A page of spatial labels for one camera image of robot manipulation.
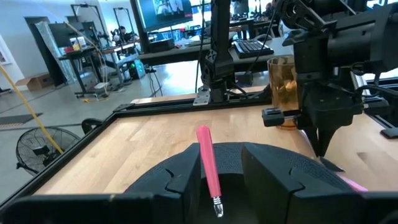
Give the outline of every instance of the workbench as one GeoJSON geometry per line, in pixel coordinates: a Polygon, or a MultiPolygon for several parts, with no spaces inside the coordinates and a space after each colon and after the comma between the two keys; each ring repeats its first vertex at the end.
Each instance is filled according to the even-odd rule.
{"type": "MultiPolygon", "coordinates": [[[[250,87],[246,91],[260,91],[250,87]]],[[[194,98],[196,94],[133,100],[136,106],[194,98]]],[[[88,133],[33,177],[6,202],[26,195],[123,193],[159,162],[197,142],[195,130],[211,129],[214,143],[255,142],[279,146],[314,159],[303,132],[266,128],[261,110],[270,105],[154,116],[121,116],[88,133]]],[[[362,114],[333,136],[326,158],[344,168],[349,179],[369,190],[398,190],[398,141],[379,134],[383,127],[362,114]]]]}

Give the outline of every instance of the fan grille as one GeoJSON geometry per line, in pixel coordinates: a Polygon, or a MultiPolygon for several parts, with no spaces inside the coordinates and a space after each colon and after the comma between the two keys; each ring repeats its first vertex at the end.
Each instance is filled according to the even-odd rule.
{"type": "MultiPolygon", "coordinates": [[[[64,152],[79,140],[78,136],[64,129],[46,128],[46,130],[64,152]]],[[[60,155],[40,128],[31,129],[19,138],[16,154],[20,166],[32,175],[42,171],[46,162],[52,161],[60,155]],[[48,148],[48,153],[36,155],[34,149],[43,147],[48,148]]]]}

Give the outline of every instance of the pink marker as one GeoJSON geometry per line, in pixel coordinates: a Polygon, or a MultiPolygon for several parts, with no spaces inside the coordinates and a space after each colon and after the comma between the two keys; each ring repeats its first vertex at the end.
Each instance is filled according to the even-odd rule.
{"type": "Polygon", "coordinates": [[[207,126],[200,126],[197,129],[197,138],[200,143],[200,155],[205,166],[207,186],[210,196],[213,199],[214,210],[218,218],[224,215],[223,204],[221,203],[220,181],[214,155],[213,142],[211,141],[210,129],[207,126]]]}
{"type": "Polygon", "coordinates": [[[354,189],[357,192],[367,192],[368,191],[366,188],[362,187],[361,185],[357,184],[356,182],[354,182],[353,180],[351,180],[345,176],[342,176],[339,174],[337,174],[337,176],[339,176],[343,181],[345,181],[352,189],[354,189]]]}

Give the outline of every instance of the metal pen tip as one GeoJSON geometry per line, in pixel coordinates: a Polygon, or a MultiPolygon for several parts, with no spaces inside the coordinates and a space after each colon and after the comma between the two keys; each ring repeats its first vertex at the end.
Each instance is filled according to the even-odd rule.
{"type": "Polygon", "coordinates": [[[213,198],[214,211],[216,212],[217,218],[221,218],[224,215],[223,204],[221,203],[220,197],[213,198]]]}
{"type": "Polygon", "coordinates": [[[214,205],[214,211],[216,211],[217,218],[221,218],[224,215],[223,204],[214,205]]]}

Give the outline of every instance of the amber glass cup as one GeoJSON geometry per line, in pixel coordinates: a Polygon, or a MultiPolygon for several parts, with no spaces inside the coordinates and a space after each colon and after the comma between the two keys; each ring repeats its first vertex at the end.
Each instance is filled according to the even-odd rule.
{"type": "MultiPolygon", "coordinates": [[[[293,55],[272,58],[267,63],[272,91],[272,105],[282,111],[297,110],[299,101],[293,55]]],[[[285,123],[279,127],[288,130],[296,129],[292,119],[285,120],[285,123]]]]}

